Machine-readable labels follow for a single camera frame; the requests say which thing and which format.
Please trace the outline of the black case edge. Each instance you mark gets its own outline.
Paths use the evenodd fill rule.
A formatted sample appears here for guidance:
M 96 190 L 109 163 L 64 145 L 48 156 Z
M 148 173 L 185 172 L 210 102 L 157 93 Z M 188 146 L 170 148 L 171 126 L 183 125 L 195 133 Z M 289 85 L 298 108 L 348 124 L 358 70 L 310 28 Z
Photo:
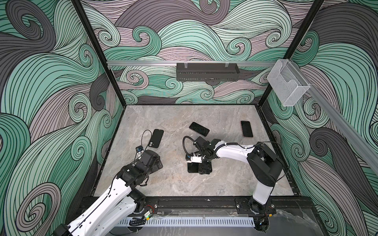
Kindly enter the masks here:
M 152 136 L 149 140 L 149 148 L 158 148 L 160 146 L 164 131 L 161 129 L 155 129 L 152 133 Z

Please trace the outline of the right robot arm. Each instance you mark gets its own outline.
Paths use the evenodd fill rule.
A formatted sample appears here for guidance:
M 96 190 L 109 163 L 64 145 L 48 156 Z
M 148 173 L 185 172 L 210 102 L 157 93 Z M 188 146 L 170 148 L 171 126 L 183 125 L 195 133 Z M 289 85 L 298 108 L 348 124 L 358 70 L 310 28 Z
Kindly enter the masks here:
M 283 161 L 265 143 L 241 145 L 227 143 L 220 139 L 207 141 L 202 137 L 193 140 L 197 151 L 185 152 L 189 173 L 208 175 L 212 172 L 212 161 L 219 158 L 229 158 L 249 164 L 257 185 L 250 199 L 252 212 L 266 214 L 269 197 L 283 171 Z

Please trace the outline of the right aluminium rail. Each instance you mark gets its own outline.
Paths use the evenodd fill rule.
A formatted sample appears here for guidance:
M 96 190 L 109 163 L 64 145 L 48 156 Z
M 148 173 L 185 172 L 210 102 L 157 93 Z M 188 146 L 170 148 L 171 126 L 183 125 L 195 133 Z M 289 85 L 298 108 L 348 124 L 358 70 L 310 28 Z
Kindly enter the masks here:
M 378 101 L 378 94 L 364 93 L 356 82 L 348 85 L 339 77 L 331 76 L 312 65 L 299 67 L 292 63 L 296 77 L 310 87 L 307 92 L 316 100 L 333 124 L 349 141 L 357 154 L 374 172 L 378 171 L 378 138 L 369 131 L 370 121 L 376 106 L 369 108 L 369 102 Z

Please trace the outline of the clear plastic wall holder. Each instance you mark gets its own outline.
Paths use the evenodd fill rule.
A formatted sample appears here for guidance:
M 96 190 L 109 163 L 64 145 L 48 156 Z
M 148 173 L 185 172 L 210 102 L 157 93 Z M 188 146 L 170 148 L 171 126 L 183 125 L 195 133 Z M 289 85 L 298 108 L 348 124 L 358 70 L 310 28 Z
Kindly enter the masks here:
M 267 80 L 284 107 L 294 106 L 310 88 L 300 67 L 289 59 L 277 60 Z

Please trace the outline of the black wall tray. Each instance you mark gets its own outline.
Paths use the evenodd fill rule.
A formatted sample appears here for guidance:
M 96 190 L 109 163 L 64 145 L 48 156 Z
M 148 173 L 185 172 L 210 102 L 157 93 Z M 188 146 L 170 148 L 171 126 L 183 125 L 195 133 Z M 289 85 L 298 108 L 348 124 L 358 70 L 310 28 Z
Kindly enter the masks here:
M 181 82 L 237 81 L 240 70 L 235 63 L 177 63 L 176 79 Z

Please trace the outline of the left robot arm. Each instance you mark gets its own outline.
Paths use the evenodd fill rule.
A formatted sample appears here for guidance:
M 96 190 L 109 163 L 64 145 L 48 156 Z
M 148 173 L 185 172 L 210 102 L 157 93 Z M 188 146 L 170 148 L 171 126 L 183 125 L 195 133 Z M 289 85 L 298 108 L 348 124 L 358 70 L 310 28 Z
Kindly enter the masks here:
M 85 212 L 68 225 L 58 226 L 53 235 L 105 236 L 123 218 L 143 211 L 145 195 L 136 187 L 162 168 L 156 152 L 143 151 L 139 158 L 121 168 L 109 188 Z

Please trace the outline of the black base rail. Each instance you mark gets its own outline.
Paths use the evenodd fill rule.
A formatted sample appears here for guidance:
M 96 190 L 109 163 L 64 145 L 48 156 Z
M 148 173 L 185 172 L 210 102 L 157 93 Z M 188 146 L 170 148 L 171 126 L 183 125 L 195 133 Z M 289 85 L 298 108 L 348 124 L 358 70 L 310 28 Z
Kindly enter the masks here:
M 174 210 L 231 210 L 238 214 L 252 215 L 256 212 L 272 214 L 278 209 L 313 208 L 311 198 L 301 196 L 271 196 L 265 205 L 260 205 L 251 196 L 212 197 L 146 197 L 137 204 L 137 210 L 152 209 L 163 215 Z

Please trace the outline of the black phone patterned reflection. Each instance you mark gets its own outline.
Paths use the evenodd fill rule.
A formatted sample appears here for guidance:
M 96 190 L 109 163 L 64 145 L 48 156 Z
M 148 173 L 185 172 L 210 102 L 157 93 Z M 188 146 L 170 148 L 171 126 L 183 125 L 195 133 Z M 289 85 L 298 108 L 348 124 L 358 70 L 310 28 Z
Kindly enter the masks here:
M 210 129 L 196 123 L 196 122 L 192 122 L 189 126 L 189 129 L 193 130 L 194 132 L 206 137 L 209 132 L 210 132 Z

